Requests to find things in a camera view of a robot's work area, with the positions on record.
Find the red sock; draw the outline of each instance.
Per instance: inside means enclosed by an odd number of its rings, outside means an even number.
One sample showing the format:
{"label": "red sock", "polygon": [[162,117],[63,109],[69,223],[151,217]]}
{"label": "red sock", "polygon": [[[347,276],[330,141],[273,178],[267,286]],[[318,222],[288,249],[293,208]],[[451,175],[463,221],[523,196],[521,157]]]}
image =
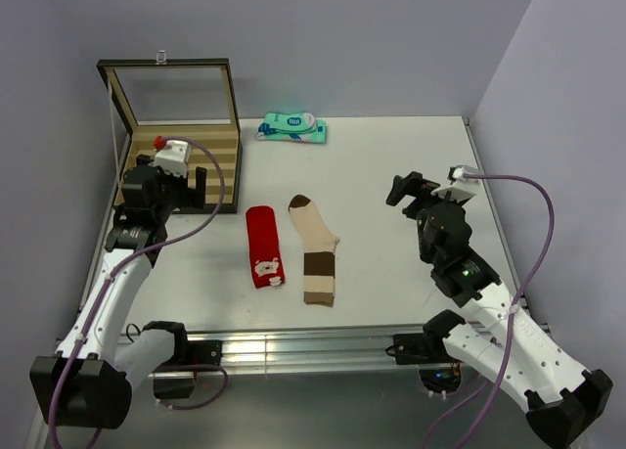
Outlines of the red sock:
{"label": "red sock", "polygon": [[247,240],[250,246],[250,268],[257,289],[285,282],[283,260],[278,245],[274,209],[251,207],[246,212]]}

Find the striped sock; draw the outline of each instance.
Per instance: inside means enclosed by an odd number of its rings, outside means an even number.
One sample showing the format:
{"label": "striped sock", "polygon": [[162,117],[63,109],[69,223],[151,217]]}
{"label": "striped sock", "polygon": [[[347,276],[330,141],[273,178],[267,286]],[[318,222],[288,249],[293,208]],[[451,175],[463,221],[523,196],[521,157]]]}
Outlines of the striped sock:
{"label": "striped sock", "polygon": [[296,195],[290,202],[291,221],[304,243],[304,302],[333,306],[335,247],[339,238],[326,227],[311,200]]}

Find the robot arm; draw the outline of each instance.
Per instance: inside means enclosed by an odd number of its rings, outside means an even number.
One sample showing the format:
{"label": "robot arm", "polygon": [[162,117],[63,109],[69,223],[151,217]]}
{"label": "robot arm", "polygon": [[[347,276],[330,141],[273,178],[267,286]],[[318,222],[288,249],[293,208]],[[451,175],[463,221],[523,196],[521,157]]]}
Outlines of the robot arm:
{"label": "robot arm", "polygon": [[[431,264],[431,278],[455,301],[466,317],[481,323],[505,343],[512,297],[489,264],[470,247],[471,227],[463,205],[480,190],[478,180],[464,179],[468,167],[452,167],[449,187],[412,172],[396,176],[387,204],[405,196],[415,199],[403,213],[417,221],[420,259]],[[589,372],[567,355],[517,306],[514,338],[502,389],[526,413],[532,429],[552,448],[566,448],[606,405],[612,382],[602,370]],[[425,343],[433,355],[463,361],[494,381],[504,348],[481,337],[458,314],[446,310],[424,327]]]}
{"label": "robot arm", "polygon": [[30,369],[30,380],[46,423],[52,395],[77,340],[83,342],[63,387],[57,425],[119,427],[130,408],[132,392],[156,367],[176,363],[185,354],[187,335],[183,324],[151,322],[138,339],[117,350],[122,327],[137,291],[157,262],[159,249],[131,260],[115,277],[88,332],[80,332],[96,301],[98,291],[119,262],[167,238],[165,222],[176,208],[204,206],[206,169],[196,168],[197,188],[188,188],[188,143],[168,141],[152,161],[137,157],[137,166],[123,175],[124,203],[117,207],[105,244],[97,280],[76,323],[59,344],[54,356],[39,356]]}

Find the wooden box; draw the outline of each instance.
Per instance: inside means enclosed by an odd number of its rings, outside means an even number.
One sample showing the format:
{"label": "wooden box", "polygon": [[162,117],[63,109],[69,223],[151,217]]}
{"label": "wooden box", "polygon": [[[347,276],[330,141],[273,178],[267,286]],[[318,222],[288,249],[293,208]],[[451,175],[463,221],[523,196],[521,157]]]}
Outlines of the wooden box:
{"label": "wooden box", "polygon": [[[98,71],[130,136],[122,173],[135,166],[139,154],[155,154],[157,135],[185,136],[198,141],[217,158],[226,181],[220,212],[237,212],[242,164],[240,126],[227,59],[100,60]],[[206,205],[185,213],[211,212],[219,195],[215,167],[199,149],[189,159],[189,186],[195,187],[196,167],[205,167]],[[123,202],[121,193],[114,204]]]}

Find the table surface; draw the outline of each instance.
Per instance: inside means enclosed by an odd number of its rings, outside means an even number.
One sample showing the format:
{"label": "table surface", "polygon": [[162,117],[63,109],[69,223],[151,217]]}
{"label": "table surface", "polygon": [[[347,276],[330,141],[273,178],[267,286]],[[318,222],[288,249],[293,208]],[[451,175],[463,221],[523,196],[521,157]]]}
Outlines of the table surface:
{"label": "table surface", "polygon": [[[423,324],[458,310],[435,287],[418,257],[417,229],[385,199],[394,175],[419,171],[444,183],[451,165],[476,166],[463,121],[446,117],[328,118],[325,145],[257,141],[260,123],[245,119],[238,214],[218,215],[202,232],[164,248],[139,290],[127,323],[185,323],[190,331],[251,331]],[[314,201],[336,248],[335,306],[306,305],[302,242],[288,212],[294,195]],[[286,282],[257,290],[248,260],[246,211],[274,208]],[[514,285],[483,192],[466,205],[472,247]],[[204,215],[173,215],[169,238]]]}

